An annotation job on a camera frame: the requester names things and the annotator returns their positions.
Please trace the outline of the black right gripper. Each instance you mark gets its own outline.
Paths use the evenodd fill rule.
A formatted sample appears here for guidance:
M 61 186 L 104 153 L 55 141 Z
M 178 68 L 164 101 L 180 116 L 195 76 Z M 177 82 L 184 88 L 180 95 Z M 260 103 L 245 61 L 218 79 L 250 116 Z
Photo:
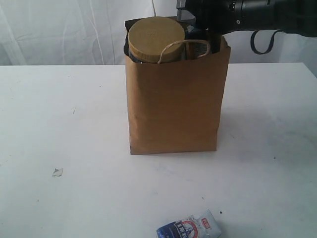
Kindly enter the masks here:
M 194 19 L 191 25 L 217 34 L 247 31 L 243 20 L 244 0 L 184 0 L 183 9 Z

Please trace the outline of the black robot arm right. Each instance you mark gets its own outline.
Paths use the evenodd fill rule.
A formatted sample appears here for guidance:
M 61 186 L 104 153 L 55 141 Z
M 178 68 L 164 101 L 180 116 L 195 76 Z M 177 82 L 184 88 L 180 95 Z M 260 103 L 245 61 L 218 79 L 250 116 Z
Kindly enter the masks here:
M 196 27 L 218 34 L 281 30 L 317 35 L 315 0 L 179 0 L 176 7 L 194 15 Z

